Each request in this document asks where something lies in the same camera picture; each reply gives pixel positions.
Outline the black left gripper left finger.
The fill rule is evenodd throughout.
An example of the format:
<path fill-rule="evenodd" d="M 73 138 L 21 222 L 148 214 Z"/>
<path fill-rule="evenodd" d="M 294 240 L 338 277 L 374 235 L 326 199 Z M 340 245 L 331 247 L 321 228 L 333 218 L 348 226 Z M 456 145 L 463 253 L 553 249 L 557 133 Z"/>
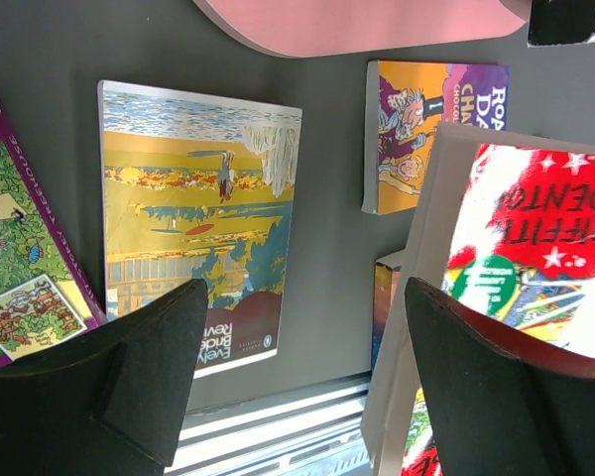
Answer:
<path fill-rule="evenodd" d="M 208 310 L 190 280 L 0 367 L 0 475 L 161 475 L 174 462 Z"/>

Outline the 169-storey treehouse book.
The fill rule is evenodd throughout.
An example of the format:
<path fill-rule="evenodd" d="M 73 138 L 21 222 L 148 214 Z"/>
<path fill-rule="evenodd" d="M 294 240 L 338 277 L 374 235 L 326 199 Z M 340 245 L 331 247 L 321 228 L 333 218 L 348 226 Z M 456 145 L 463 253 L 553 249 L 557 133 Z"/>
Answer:
<path fill-rule="evenodd" d="M 595 0 L 534 0 L 527 45 L 542 48 L 595 43 Z"/>

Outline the purple 117-storey treehouse book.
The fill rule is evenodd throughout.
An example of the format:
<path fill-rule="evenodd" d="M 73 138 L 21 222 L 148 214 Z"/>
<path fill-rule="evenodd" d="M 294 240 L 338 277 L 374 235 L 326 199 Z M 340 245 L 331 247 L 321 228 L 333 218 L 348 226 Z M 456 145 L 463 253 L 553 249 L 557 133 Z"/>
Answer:
<path fill-rule="evenodd" d="M 105 321 L 0 101 L 0 367 Z"/>

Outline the red treehouse book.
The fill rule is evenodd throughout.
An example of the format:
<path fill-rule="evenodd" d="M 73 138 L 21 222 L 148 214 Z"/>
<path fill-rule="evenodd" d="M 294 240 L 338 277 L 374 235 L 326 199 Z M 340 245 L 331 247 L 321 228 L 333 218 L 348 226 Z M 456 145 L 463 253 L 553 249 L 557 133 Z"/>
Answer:
<path fill-rule="evenodd" d="M 440 125 L 400 264 L 361 431 L 375 474 L 437 475 L 407 281 L 595 358 L 595 146 Z"/>

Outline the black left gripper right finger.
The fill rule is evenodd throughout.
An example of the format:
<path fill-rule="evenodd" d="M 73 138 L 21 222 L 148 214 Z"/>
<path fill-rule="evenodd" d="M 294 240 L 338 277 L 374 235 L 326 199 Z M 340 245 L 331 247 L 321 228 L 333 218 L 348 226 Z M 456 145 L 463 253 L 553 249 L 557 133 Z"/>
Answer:
<path fill-rule="evenodd" d="M 595 359 L 419 278 L 408 329 L 445 475 L 595 475 Z"/>

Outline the yellow Brideshead Revisited book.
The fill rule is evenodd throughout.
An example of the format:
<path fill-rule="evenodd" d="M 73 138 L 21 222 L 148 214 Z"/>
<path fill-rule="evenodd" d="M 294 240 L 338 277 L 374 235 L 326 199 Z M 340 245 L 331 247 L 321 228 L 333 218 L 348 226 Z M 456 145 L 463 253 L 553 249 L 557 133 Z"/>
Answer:
<path fill-rule="evenodd" d="M 110 79 L 97 99 L 108 318 L 201 280 L 196 375 L 276 356 L 301 110 Z"/>

